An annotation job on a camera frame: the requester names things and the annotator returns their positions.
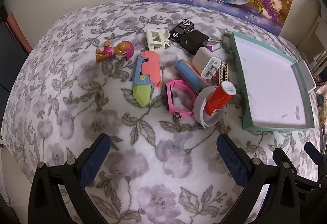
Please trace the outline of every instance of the smartwatch band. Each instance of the smartwatch band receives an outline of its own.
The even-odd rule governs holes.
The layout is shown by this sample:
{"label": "smartwatch band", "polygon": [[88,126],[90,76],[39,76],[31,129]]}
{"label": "smartwatch band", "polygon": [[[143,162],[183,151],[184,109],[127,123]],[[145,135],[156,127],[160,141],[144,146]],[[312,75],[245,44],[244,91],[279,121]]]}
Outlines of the smartwatch band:
{"label": "smartwatch band", "polygon": [[177,109],[174,106],[174,98],[173,98],[173,92],[171,91],[172,88],[177,88],[185,91],[186,93],[189,94],[189,96],[192,99],[193,105],[195,103],[195,99],[197,98],[195,92],[193,89],[188,85],[187,82],[183,80],[175,80],[175,79],[170,79],[166,84],[165,84],[165,94],[166,94],[166,110],[173,115],[175,115],[177,118],[182,118],[185,116],[192,116],[193,115],[193,110],[192,111],[182,111],[180,109]]}

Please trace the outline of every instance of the white power adapter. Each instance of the white power adapter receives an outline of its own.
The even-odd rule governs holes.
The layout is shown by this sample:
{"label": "white power adapter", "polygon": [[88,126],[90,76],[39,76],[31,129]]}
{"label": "white power adapter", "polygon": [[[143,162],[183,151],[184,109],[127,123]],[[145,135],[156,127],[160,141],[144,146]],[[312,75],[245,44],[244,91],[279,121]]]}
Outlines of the white power adapter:
{"label": "white power adapter", "polygon": [[221,60],[205,47],[199,48],[195,54],[192,65],[204,79],[211,79],[218,71]]}

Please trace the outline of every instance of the blue padding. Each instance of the blue padding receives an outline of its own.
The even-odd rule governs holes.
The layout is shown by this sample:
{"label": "blue padding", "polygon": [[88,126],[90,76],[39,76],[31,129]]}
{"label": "blue padding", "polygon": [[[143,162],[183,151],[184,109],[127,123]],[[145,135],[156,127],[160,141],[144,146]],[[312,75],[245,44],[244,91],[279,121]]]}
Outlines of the blue padding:
{"label": "blue padding", "polygon": [[305,152],[309,155],[312,161],[318,166],[323,161],[323,155],[315,148],[311,142],[305,143]]}
{"label": "blue padding", "polygon": [[146,86],[151,86],[154,87],[154,83],[150,81],[150,75],[146,74],[145,75],[145,80],[140,80],[140,76],[142,75],[142,63],[148,61],[148,58],[143,58],[141,54],[139,54],[136,57],[135,65],[134,65],[134,71],[132,75],[132,82],[134,84],[139,84],[139,85],[146,85]]}
{"label": "blue padding", "polygon": [[80,185],[90,186],[110,150],[110,136],[105,135],[84,163],[80,172]]}
{"label": "blue padding", "polygon": [[218,136],[217,150],[232,174],[236,184],[245,188],[249,183],[246,166],[244,166],[240,158],[222,136]]}

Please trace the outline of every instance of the screw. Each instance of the screw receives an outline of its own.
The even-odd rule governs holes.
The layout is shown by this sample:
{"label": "screw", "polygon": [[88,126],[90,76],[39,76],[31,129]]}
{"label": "screw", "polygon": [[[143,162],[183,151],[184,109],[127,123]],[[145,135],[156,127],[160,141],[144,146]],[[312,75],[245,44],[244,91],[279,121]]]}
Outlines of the screw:
{"label": "screw", "polygon": [[37,165],[37,167],[38,167],[39,169],[43,168],[43,166],[44,166],[44,162],[42,162],[42,161],[39,162],[38,165]]}
{"label": "screw", "polygon": [[73,165],[75,163],[75,159],[74,158],[70,158],[67,160],[67,164],[68,165]]}
{"label": "screw", "polygon": [[254,158],[254,159],[252,160],[252,162],[253,162],[253,164],[256,164],[256,165],[260,165],[260,164],[261,164],[261,160],[258,159],[258,158]]}
{"label": "screw", "polygon": [[289,169],[290,168],[290,164],[288,164],[287,162],[283,162],[283,166],[286,169]]}

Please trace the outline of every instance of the glue stick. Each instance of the glue stick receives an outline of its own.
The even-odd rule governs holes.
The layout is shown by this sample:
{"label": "glue stick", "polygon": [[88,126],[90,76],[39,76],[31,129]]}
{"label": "glue stick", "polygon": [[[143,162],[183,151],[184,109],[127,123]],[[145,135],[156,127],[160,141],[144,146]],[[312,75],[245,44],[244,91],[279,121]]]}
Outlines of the glue stick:
{"label": "glue stick", "polygon": [[215,116],[223,107],[228,103],[228,101],[236,94],[236,89],[234,85],[229,81],[223,81],[216,88],[214,93],[208,99],[205,107],[203,118],[204,121],[208,121],[213,116]]}

